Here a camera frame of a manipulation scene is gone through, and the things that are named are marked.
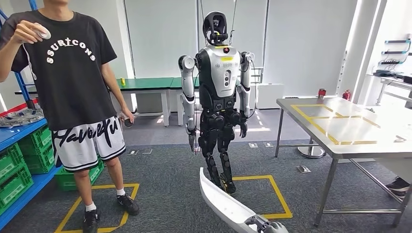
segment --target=man's arm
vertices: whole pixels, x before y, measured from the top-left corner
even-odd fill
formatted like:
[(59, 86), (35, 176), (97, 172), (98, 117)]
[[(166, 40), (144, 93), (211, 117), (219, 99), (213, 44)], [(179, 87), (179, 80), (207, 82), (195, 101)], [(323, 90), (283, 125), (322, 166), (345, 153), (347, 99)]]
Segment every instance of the man's arm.
[(133, 123), (134, 117), (132, 113), (130, 112), (129, 108), (127, 107), (126, 102), (124, 101), (123, 95), (120, 92), (119, 85), (117, 84), (115, 74), (113, 73), (112, 68), (110, 68), (109, 63), (105, 63), (102, 65), (102, 75), (103, 75), (104, 82), (106, 83), (110, 91), (113, 93), (113, 95), (116, 97), (117, 101), (119, 102), (121, 106), (121, 111)]
[(34, 44), (42, 41), (39, 35), (34, 32), (34, 30), (41, 31), (37, 24), (23, 20), (14, 28), (12, 21), (12, 17), (5, 21), (0, 33), (0, 47), (2, 47), (0, 50), (0, 82), (6, 80), (11, 70), (19, 72), (27, 66), (27, 59), (22, 51), (17, 56), (21, 44)]

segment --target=robot arm in foreground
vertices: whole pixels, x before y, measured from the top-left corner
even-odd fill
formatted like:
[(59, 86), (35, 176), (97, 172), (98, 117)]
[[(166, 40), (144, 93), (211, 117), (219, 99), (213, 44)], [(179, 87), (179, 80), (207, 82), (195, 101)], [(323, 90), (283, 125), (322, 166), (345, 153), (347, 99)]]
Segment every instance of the robot arm in foreground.
[(189, 135), (189, 145), (193, 151), (193, 144), (196, 137), (196, 125), (194, 124), (194, 84), (193, 84), (193, 69), (195, 61), (190, 56), (181, 56), (179, 58), (179, 68), (182, 75), (183, 93), (180, 100), (183, 103), (183, 109), (186, 115), (186, 133)]
[(246, 121), (249, 118), (250, 107), (250, 64), (252, 63), (255, 55), (251, 52), (242, 52), (240, 54), (240, 85), (237, 90), (240, 99), (240, 135), (242, 138), (246, 137), (247, 124)]
[(270, 222), (213, 184), (200, 168), (200, 191), (206, 204), (239, 233), (288, 233), (279, 222)]

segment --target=man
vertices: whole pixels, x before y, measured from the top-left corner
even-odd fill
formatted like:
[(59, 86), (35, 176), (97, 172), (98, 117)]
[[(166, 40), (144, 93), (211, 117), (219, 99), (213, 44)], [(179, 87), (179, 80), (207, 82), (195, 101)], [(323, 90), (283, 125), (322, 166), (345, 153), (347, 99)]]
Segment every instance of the man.
[[(99, 159), (107, 165), (118, 203), (130, 215), (138, 214), (138, 205), (123, 189), (118, 156), (125, 151), (125, 144), (107, 87), (123, 114), (131, 122), (134, 118), (108, 64), (117, 56), (102, 26), (92, 17), (69, 10), (68, 1), (44, 0), (44, 8), (13, 14), (4, 23), (0, 82), (11, 70), (18, 72), (29, 65), (52, 131), (56, 165), (74, 172), (86, 206), (83, 231), (96, 233), (99, 212), (88, 173)], [(36, 33), (45, 33), (40, 25), (51, 33), (50, 39)]]

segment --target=black sneaker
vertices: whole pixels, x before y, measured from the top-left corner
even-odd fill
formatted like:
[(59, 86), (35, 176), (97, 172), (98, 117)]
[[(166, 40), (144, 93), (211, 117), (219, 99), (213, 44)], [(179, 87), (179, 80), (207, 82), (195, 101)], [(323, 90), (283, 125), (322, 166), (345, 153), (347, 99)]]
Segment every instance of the black sneaker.
[(387, 184), (386, 187), (397, 192), (406, 192), (409, 190), (408, 182), (404, 181), (400, 177), (397, 177), (394, 182)]
[(139, 206), (137, 205), (135, 200), (133, 200), (127, 194), (124, 194), (123, 196), (117, 196), (117, 201), (130, 215), (135, 216), (139, 213)]
[(83, 233), (97, 233), (97, 222), (100, 220), (100, 213), (97, 210), (85, 211), (83, 221)]
[(398, 191), (393, 191), (393, 190), (391, 190), (391, 192), (395, 194), (395, 196), (399, 197), (400, 199), (404, 199), (406, 195), (406, 192), (398, 192)]

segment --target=man's left hand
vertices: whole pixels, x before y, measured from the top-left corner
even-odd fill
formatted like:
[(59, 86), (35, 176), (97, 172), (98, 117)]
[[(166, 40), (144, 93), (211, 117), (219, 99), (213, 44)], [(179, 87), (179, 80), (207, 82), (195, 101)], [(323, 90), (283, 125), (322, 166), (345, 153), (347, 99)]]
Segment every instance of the man's left hand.
[(135, 121), (135, 117), (133, 116), (132, 112), (130, 112), (129, 108), (122, 108), (121, 112), (126, 116), (126, 118), (130, 119), (131, 123)]

